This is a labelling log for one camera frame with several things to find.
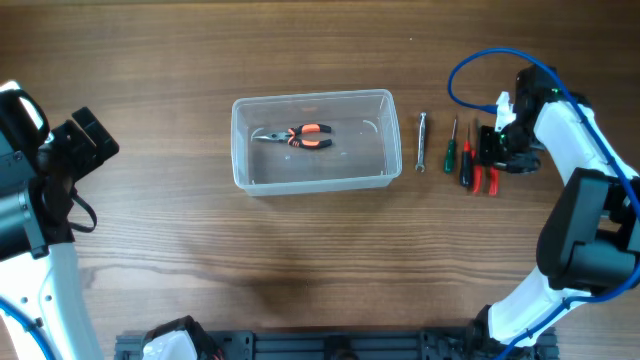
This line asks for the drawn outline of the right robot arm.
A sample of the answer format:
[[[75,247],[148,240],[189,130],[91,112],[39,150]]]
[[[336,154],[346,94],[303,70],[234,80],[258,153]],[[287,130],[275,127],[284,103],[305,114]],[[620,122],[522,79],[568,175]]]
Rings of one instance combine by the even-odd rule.
[[[520,358],[574,308],[639,283],[639,219],[628,189],[639,175],[603,139],[587,99],[564,93],[555,70],[521,70],[496,102],[496,124],[479,130],[478,162],[512,174],[536,171],[538,150],[564,189],[538,238],[536,265],[503,300],[469,324],[471,356]]]

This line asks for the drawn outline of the red handled cutting pliers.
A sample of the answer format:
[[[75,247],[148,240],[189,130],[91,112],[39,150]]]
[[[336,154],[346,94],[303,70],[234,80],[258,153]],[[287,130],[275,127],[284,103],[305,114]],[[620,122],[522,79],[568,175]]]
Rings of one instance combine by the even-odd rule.
[[[472,175],[473,175],[473,183],[472,183],[472,193],[480,194],[483,189],[483,181],[488,181],[488,190],[487,193],[490,196],[497,196],[499,191],[499,173],[495,167],[487,167],[480,163],[478,157],[478,150],[480,145],[480,123],[479,119],[474,119],[474,127],[475,127],[475,136],[476,136],[476,146],[472,149]]]

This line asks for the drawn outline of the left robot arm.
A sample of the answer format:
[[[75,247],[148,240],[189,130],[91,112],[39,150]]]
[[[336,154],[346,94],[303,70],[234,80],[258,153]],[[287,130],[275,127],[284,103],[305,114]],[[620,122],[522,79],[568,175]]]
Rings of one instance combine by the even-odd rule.
[[[15,81],[1,86],[1,319],[21,359],[100,359],[84,302],[74,206],[97,218],[76,183],[119,151],[86,107],[52,128]]]

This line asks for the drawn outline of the orange black needle-nose pliers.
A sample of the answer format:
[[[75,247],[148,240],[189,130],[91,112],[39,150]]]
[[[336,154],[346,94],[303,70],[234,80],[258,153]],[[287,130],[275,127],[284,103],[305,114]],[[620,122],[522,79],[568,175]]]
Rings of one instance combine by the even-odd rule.
[[[255,136],[253,137],[253,140],[285,143],[289,146],[306,150],[320,150],[333,145],[333,141],[331,139],[308,140],[303,138],[303,135],[313,133],[331,134],[332,128],[324,124],[304,124],[298,127],[289,128],[282,132],[272,132],[265,135]]]

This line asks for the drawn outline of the clear plastic container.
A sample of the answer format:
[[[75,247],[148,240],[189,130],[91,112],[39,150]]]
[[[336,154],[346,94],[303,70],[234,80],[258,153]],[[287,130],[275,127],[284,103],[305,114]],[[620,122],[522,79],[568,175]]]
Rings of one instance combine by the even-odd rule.
[[[385,89],[242,98],[232,107],[235,184],[251,196],[388,186],[403,169]]]

